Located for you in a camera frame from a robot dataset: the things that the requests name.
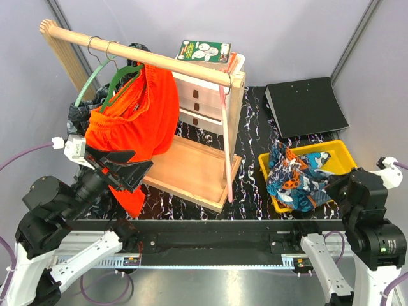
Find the patterned blue orange shorts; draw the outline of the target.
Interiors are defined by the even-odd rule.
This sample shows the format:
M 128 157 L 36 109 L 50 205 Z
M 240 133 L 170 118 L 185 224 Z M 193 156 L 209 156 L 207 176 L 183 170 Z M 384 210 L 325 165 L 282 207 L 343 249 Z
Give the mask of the patterned blue orange shorts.
M 308 212 L 332 200 L 325 191 L 332 172 L 323 170 L 331 159 L 327 151 L 296 155 L 286 144 L 272 143 L 266 190 L 279 203 Z

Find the pink hanger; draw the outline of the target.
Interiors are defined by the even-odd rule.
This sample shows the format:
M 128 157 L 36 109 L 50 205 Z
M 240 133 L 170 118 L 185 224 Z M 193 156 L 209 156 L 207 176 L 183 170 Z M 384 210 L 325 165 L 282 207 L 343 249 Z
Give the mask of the pink hanger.
M 228 201 L 233 202 L 233 186 L 231 178 L 231 157 L 230 157 L 230 143 L 228 138 L 228 116 L 226 111 L 226 96 L 231 90 L 231 77 L 228 73 L 228 92 L 225 93 L 224 86 L 219 86 L 219 95 L 221 103 L 221 116 L 222 116 L 222 128 L 223 128 L 223 142 L 224 142 L 224 153 L 225 153 L 225 172 L 226 172 L 226 187 L 228 192 Z

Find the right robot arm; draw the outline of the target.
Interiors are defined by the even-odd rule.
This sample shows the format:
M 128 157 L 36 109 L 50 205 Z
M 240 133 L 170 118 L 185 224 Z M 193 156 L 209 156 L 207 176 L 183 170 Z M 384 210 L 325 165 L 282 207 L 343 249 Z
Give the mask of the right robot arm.
M 335 175 L 325 188 L 343 205 L 342 224 L 354 258 L 354 286 L 334 262 L 317 222 L 300 222 L 289 237 L 292 250 L 304 252 L 310 260 L 326 305 L 391 305 L 393 290 L 407 280 L 401 272 L 407 239 L 385 218 L 388 191 L 401 184 L 407 166 L 394 157 L 382 157 L 377 165 L 377 171 L 354 168 Z

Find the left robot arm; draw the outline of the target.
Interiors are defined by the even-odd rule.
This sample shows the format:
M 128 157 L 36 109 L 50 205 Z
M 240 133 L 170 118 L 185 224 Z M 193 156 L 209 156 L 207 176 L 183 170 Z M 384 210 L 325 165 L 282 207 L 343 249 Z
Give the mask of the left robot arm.
M 63 292 L 99 261 L 116 252 L 137 249 L 136 228 L 119 219 L 91 246 L 60 265 L 51 261 L 72 231 L 71 222 L 89 211 L 108 187 L 135 191 L 153 165 L 132 162 L 128 151 L 100 151 L 68 145 L 64 154 L 83 167 L 72 185 L 53 176 L 36 180 L 23 202 L 29 209 L 15 234 L 14 259 L 1 288 L 1 305 L 55 305 Z

